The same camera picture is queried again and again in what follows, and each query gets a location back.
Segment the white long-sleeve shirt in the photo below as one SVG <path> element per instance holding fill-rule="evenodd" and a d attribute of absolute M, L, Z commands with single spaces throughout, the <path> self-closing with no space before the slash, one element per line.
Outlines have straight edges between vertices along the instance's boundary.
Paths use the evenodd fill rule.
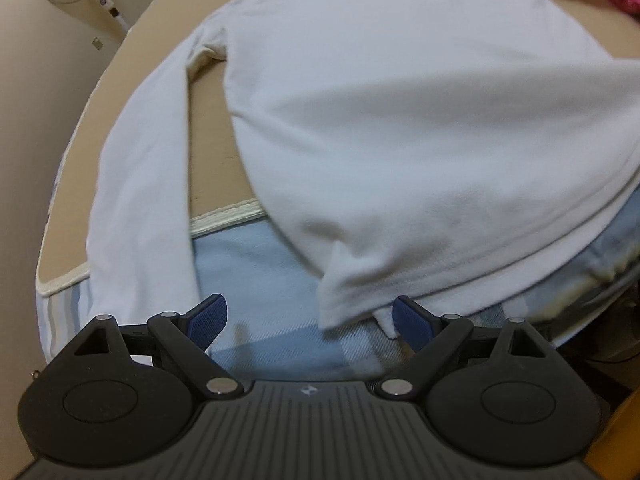
<path fill-rule="evenodd" d="M 256 196 L 322 273 L 324 328 L 398 294 L 464 315 L 504 300 L 588 245 L 640 182 L 640 64 L 549 0 L 232 0 L 104 145 L 89 317 L 143 322 L 200 299 L 188 81 L 211 58 L 227 60 Z"/>

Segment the beige wall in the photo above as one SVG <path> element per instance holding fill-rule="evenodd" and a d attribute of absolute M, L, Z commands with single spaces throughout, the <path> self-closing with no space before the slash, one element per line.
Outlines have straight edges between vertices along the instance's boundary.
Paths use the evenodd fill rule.
<path fill-rule="evenodd" d="M 133 23 L 151 0 L 114 1 Z M 0 0 L 0 480 L 31 459 L 15 412 L 30 372 L 44 365 L 34 274 L 53 179 L 121 39 L 92 1 L 62 9 L 46 0 Z"/>

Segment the ribbed black surface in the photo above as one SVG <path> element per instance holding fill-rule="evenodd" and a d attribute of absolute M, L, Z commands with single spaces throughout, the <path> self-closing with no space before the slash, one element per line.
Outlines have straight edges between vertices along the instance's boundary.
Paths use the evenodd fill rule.
<path fill-rule="evenodd" d="M 578 480 L 579 462 L 514 471 L 448 449 L 415 406 L 363 383 L 258 382 L 242 399 L 210 402 L 171 448 L 137 464 L 76 470 L 44 460 L 22 480 Z"/>

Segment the yellow object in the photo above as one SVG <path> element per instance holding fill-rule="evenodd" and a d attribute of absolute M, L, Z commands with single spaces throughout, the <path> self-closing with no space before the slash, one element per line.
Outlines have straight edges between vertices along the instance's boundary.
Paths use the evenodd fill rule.
<path fill-rule="evenodd" d="M 640 390 L 615 411 L 585 459 L 604 480 L 634 480 L 640 475 Z"/>

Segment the beige mattress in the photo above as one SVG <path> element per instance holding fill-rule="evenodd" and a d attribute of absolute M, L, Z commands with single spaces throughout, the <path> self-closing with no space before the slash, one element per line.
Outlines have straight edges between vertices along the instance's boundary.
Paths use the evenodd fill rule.
<path fill-rule="evenodd" d="M 85 240 L 98 157 L 129 96 L 181 40 L 228 0 L 154 0 L 100 79 L 65 153 L 50 206 L 36 290 L 50 296 L 89 274 Z M 615 57 L 640 57 L 640 26 L 606 0 L 553 0 Z M 207 66 L 191 85 L 192 234 L 264 214 L 244 174 L 222 88 L 225 63 Z"/>

